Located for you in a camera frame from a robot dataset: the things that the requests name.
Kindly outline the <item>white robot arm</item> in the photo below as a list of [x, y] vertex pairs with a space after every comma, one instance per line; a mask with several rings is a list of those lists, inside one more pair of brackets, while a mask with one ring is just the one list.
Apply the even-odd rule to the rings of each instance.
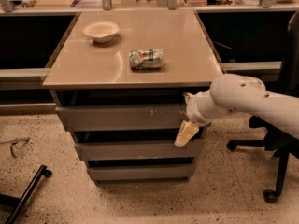
[[185, 146], [215, 118], [244, 112], [299, 138], [299, 99], [268, 91], [255, 77], [224, 74], [216, 77], [207, 91], [185, 93], [188, 121], [180, 125], [175, 145]]

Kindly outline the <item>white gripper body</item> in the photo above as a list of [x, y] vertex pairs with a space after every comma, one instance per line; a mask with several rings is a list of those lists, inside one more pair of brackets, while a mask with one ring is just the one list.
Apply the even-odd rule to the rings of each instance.
[[215, 103], [209, 91], [198, 92], [186, 104], [186, 115], [192, 123], [204, 127], [215, 118]]

